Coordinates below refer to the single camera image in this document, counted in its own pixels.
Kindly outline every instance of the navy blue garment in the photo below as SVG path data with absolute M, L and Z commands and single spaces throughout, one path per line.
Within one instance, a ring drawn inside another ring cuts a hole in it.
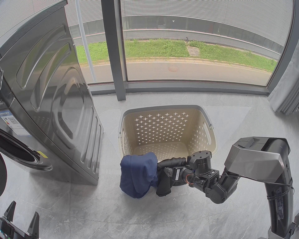
M 143 197 L 151 186 L 157 186 L 157 157 L 154 153 L 126 155 L 120 162 L 120 188 L 133 198 Z

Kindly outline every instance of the white plastic basket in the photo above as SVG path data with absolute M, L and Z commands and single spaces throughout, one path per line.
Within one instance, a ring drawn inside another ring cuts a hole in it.
M 214 127 L 198 105 L 169 105 L 131 109 L 119 125 L 121 156 L 156 154 L 158 161 L 187 157 L 200 150 L 214 154 Z

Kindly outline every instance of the glass pane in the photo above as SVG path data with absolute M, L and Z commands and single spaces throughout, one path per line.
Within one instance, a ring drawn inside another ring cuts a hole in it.
M 68 1 L 65 6 L 66 18 L 74 39 L 78 61 L 87 83 L 113 82 L 103 24 L 101 1 L 79 0 L 83 28 L 90 57 L 95 71 L 95 82 L 87 62 L 76 14 L 75 1 Z
M 289 34 L 292 4 L 122 0 L 128 80 L 266 86 Z
M 166 28 L 168 29 L 178 29 L 185 30 L 186 29 L 186 17 L 166 17 Z

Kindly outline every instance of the gray curtain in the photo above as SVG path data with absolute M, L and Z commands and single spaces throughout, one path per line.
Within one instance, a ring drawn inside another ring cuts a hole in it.
M 295 48 L 286 71 L 277 86 L 268 97 L 274 111 L 285 114 L 294 112 L 299 107 L 299 42 Z

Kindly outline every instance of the drain grate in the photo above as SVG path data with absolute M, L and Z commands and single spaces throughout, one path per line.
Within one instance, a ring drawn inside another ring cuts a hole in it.
M 170 66 L 170 67 L 168 67 L 168 70 L 171 72 L 176 72 L 176 71 L 178 71 L 178 68 L 175 66 Z

